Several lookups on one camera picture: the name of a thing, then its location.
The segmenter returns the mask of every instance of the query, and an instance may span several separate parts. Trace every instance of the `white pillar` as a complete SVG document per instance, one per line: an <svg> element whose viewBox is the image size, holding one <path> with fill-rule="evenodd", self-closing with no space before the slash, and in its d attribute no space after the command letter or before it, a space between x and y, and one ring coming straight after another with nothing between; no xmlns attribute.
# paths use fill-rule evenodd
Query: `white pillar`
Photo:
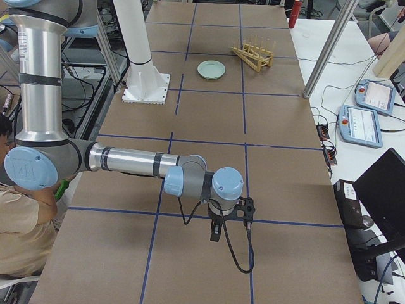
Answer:
<svg viewBox="0 0 405 304"><path fill-rule="evenodd" d="M140 0L113 0L131 66L122 100L164 104L170 81L153 65Z"/></svg>

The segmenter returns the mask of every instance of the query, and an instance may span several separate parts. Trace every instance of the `person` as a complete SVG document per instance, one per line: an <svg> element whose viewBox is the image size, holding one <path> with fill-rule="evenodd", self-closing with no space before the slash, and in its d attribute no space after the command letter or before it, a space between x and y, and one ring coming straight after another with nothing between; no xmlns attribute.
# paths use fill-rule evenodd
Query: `person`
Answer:
<svg viewBox="0 0 405 304"><path fill-rule="evenodd" d="M0 114L0 164L10 150L8 117ZM54 187L29 191L0 185L0 274L26 277L40 274L56 238L51 220L58 209Z"/></svg>
<svg viewBox="0 0 405 304"><path fill-rule="evenodd" d="M398 5L404 6L405 0L397 0ZM401 18L405 17L405 8L401 10L399 13L397 20L401 20ZM373 50L374 54L377 55L377 58L381 57L384 54L384 51L388 48L390 43L394 40L398 31L392 31L380 35L376 35L370 39L368 39L368 44L370 45L371 49Z"/></svg>

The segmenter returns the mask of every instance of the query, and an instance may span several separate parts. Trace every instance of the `screen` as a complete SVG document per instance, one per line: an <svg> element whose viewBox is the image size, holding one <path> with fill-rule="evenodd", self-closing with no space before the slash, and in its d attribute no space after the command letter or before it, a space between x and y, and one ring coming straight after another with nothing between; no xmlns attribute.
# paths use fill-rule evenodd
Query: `screen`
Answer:
<svg viewBox="0 0 405 304"><path fill-rule="evenodd" d="M391 101L391 94L391 87L369 82L366 96L364 97L364 103L387 111Z"/></svg>
<svg viewBox="0 0 405 304"><path fill-rule="evenodd" d="M377 142L374 114L372 111L349 108L350 136L363 141Z"/></svg>
<svg viewBox="0 0 405 304"><path fill-rule="evenodd" d="M405 236L405 161L393 148L367 169L353 187L387 240ZM405 262L405 249L396 252Z"/></svg>

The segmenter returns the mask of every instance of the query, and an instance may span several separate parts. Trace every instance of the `blue grid line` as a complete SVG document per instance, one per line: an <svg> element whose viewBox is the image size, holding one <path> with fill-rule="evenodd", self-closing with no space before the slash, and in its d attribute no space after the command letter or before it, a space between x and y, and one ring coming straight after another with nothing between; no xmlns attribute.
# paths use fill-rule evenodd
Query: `blue grid line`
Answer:
<svg viewBox="0 0 405 304"><path fill-rule="evenodd" d="M169 147L167 149L167 153L170 154L170 149L171 149L171 140L173 139L173 132L170 134L170 142L169 142ZM147 283L147 275L149 273L149 266L151 264L151 258L152 258L152 250L153 250L153 244L154 244L154 238L156 235L156 229L158 226L158 220L159 220L159 211L160 211L160 206L162 202L162 192L163 192L163 184L164 180L162 180L162 185L160 186L160 193L159 193L159 201L158 201L158 207L156 208L156 215L154 218L154 224L153 224L153 232L152 232L152 239L151 243L149 245L149 253L147 255L147 262L146 262L146 269L145 269L145 275L144 275L144 282L142 283L142 291L140 293L140 299L139 299L139 304L143 304L144 302L144 297L145 297L145 290L146 290L146 283Z"/></svg>
<svg viewBox="0 0 405 304"><path fill-rule="evenodd" d="M148 212L148 211L135 211L135 210L123 210L123 209L107 209L107 208L93 208L93 207L68 207L69 210L82 210L82 211L94 211L94 212L111 212L111 213L127 213L127 214L139 214L139 215L159 215L163 217L182 217L179 213L167 213L167 212ZM196 219L210 220L209 216L204 215L193 215ZM242 220L231 220L233 222L241 222ZM334 224L316 224L316 223L305 223L305 222L288 222L284 220L253 220L254 223L261 224L276 224L276 225L293 225L293 226L310 226L310 227L325 227L325 228L344 228L343 225Z"/></svg>
<svg viewBox="0 0 405 304"><path fill-rule="evenodd" d="M304 222L286 222L286 221L283 221L283 220L254 220L253 222L262 223L262 224L279 224L279 225L311 226L311 227L326 227L326 228L344 228L343 225L316 224L316 223L304 223Z"/></svg>
<svg viewBox="0 0 405 304"><path fill-rule="evenodd" d="M168 54L186 54L187 52L180 52L180 51L152 51L151 53L168 53ZM189 52L189 55L210 55L210 56L232 56L237 57L236 54L223 54L223 53L194 53ZM278 59L297 59L298 57L290 57L290 56L274 56L274 58Z"/></svg>
<svg viewBox="0 0 405 304"><path fill-rule="evenodd" d="M160 137L144 137L144 136L126 136L126 135L115 135L115 134L99 134L102 137L117 137L117 138L131 138L131 139L149 139L152 141L169 141L167 138Z"/></svg>
<svg viewBox="0 0 405 304"><path fill-rule="evenodd" d="M124 209L105 209L105 208L93 208L93 207L68 207L69 210L85 210L85 211L97 211L97 212L111 212L111 213L133 213L141 215L156 215L156 212L148 211L135 211L135 210L124 210Z"/></svg>
<svg viewBox="0 0 405 304"><path fill-rule="evenodd" d="M248 144L241 142L220 142L220 141L197 141L193 139L166 139L158 137L142 137L142 136L128 136L128 135L113 135L113 134L99 134L102 137L117 137L117 138L129 138L129 139L149 139L153 141L172 141L175 143L199 143L199 144L222 144L228 146L248 146L248 147L267 147L277 149L300 149L300 150L313 150L322 151L321 148L307 148L307 147L295 147L295 146L277 146L272 144Z"/></svg>
<svg viewBox="0 0 405 304"><path fill-rule="evenodd" d="M192 27L193 27L193 25L194 25L194 19L195 19L195 17L196 17L196 11L197 11L197 3L196 3L196 5L194 6L194 13L193 13L193 15L192 15L189 41L188 41L188 43L187 43L187 52L186 52L186 54L185 54L185 61L187 61L187 57L188 57L188 55L189 55L190 41L191 41L191 33L192 33Z"/></svg>
<svg viewBox="0 0 405 304"><path fill-rule="evenodd" d="M2 79L3 76L6 75L6 73L7 73L7 71L5 71L5 72L0 76L0 79Z"/></svg>
<svg viewBox="0 0 405 304"><path fill-rule="evenodd" d="M240 48L242 48L242 8L239 5L239 34L240 34ZM242 74L242 105L243 105L243 130L246 134L246 104L245 104L245 80L243 70L243 60L240 60L240 71ZM249 166L247 164L247 145L244 143L245 152L245 178L246 178L246 195L249 197ZM252 265L252 251L250 246L247 247L249 252L249 268ZM251 304L254 304L254 289L253 289L253 271L249 274L249 291L251 297Z"/></svg>
<svg viewBox="0 0 405 304"><path fill-rule="evenodd" d="M242 48L242 12L239 5L239 35L240 44L239 47ZM243 70L243 60L240 60L240 74L242 74L242 112L243 112L243 133L247 133L246 128L246 104L245 104L245 78Z"/></svg>
<svg viewBox="0 0 405 304"><path fill-rule="evenodd" d="M178 89L169 89L169 91L178 91ZM230 91L207 91L182 89L183 92L200 92L200 93L215 93L215 94L236 94L236 95L258 95L258 96L280 96L280 97L299 97L298 94L281 94L281 93L246 93L246 92L230 92Z"/></svg>
<svg viewBox="0 0 405 304"><path fill-rule="evenodd" d="M182 79L180 81L180 89L178 90L178 96L177 96L177 104L176 104L176 110L175 114L177 115L178 113L178 106L180 104L180 95L182 94L182 87L183 87L183 79L184 79L184 73L182 74Z"/></svg>
<svg viewBox="0 0 405 304"><path fill-rule="evenodd" d="M195 24L194 19L192 23L172 23L172 22L145 22L146 24L161 24L161 25L192 25L194 27L233 27L239 28L239 25L212 25L212 24ZM243 29L270 29L270 30L290 30L287 27L252 27L252 26L242 26Z"/></svg>

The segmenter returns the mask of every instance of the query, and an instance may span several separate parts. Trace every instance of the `white desk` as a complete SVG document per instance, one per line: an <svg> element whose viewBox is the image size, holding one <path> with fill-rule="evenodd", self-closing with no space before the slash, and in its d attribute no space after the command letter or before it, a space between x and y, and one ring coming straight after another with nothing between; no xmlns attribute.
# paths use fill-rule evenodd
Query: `white desk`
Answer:
<svg viewBox="0 0 405 304"><path fill-rule="evenodd" d="M315 62L308 60L316 60L322 50L322 47L329 35L330 29L333 26L332 20L305 20L298 19L295 28L291 30L292 39L296 48L297 57L299 60L302 77L306 83L311 75ZM363 61L373 56L373 51L369 47L366 39L361 33L355 22L349 22L342 34L329 62L334 63L355 63ZM313 94L310 97L311 106L317 107L320 114L328 119L328 122L333 122L336 117L324 110L321 107L322 95L326 86L349 87L356 84L365 68L372 61L369 59L363 63L355 65L335 65L328 64L315 87ZM376 64L376 60L367 69L363 78L380 80L373 74L372 68ZM338 113L341 105L354 105L354 89L334 89L326 88L323 97L323 106L334 113ZM403 104L401 97L396 94L396 103ZM393 116L405 119L405 108L394 106ZM392 117L378 116L381 129L404 129L405 123L396 120ZM355 181L370 165L372 165L388 148L393 147L402 157L405 157L405 132L398 133L383 133L383 147L379 149L368 148L357 144L350 144L342 141L339 130L335 132L335 124L329 125L329 134L331 141L337 147L337 165L332 166L331 183L334 184L339 179L347 179ZM378 282L360 282L362 294L368 301L373 302L375 292L378 287ZM394 287L384 285L385 293L380 293L378 303L388 303L389 301L397 301L404 303L405 299L405 280L394 277ZM393 290L394 293L387 295L388 291Z"/></svg>

